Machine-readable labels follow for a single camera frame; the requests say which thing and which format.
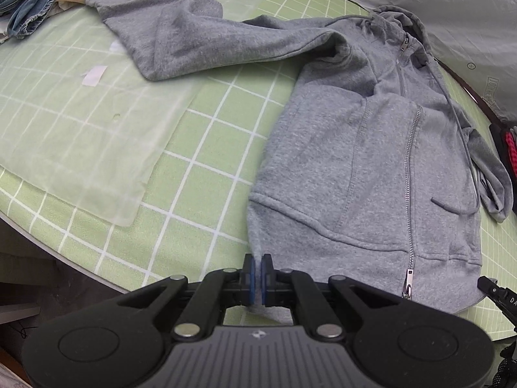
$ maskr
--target red cloth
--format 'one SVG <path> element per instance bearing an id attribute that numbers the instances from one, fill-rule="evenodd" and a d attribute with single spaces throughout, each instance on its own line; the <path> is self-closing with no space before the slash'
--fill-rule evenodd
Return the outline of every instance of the red cloth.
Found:
<path id="1" fill-rule="evenodd" d="M 513 139 L 512 133 L 506 132 L 505 134 L 506 144 L 508 145 L 508 157 L 510 158 L 510 164 L 517 176 L 517 147 L 515 146 L 515 140 Z"/>

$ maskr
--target gray hoodie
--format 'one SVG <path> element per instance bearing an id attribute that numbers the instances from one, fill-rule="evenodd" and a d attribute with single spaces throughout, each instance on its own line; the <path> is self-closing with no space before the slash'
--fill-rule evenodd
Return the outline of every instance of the gray hoodie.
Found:
<path id="1" fill-rule="evenodd" d="M 86 3 L 150 80 L 308 53 L 249 196 L 257 258 L 448 312 L 481 299 L 480 201 L 503 221 L 511 182 L 451 101 L 415 15 L 237 23 L 215 0 Z"/>

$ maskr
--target hoodie sleeve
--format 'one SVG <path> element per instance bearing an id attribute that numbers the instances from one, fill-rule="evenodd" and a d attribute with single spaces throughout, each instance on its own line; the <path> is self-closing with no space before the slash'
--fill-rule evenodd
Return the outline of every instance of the hoodie sleeve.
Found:
<path id="1" fill-rule="evenodd" d="M 481 201 L 494 220 L 501 223 L 508 217 L 513 206 L 510 176 L 475 128 L 463 128 L 463 134 L 477 171 Z"/>
<path id="2" fill-rule="evenodd" d="M 141 74 L 164 80 L 231 64 L 274 61 L 313 49 L 336 48 L 345 37 L 327 26 L 346 18 L 282 21 L 258 16 L 244 22 L 221 18 L 216 0 L 86 0 L 119 37 Z"/>

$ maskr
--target translucent plastic sheet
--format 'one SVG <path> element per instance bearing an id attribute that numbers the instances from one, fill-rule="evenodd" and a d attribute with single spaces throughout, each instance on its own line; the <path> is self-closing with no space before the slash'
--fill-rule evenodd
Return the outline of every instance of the translucent plastic sheet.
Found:
<path id="1" fill-rule="evenodd" d="M 243 19 L 261 0 L 220 1 L 226 18 Z M 95 10 L 68 10 L 0 45 L 0 164 L 128 226 L 202 81 L 146 81 Z"/>

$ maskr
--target black cable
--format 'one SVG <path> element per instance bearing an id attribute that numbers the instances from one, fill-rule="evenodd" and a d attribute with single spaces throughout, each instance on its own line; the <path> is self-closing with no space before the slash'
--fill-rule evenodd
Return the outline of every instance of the black cable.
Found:
<path id="1" fill-rule="evenodd" d="M 18 334 L 20 334 L 23 339 L 27 338 L 27 336 L 28 336 L 26 329 L 38 328 L 37 326 L 36 327 L 24 327 L 20 321 L 16 321 L 16 322 L 18 323 L 18 325 L 21 326 L 22 329 L 16 329 L 11 324 L 9 324 L 9 327 L 11 327 Z"/>

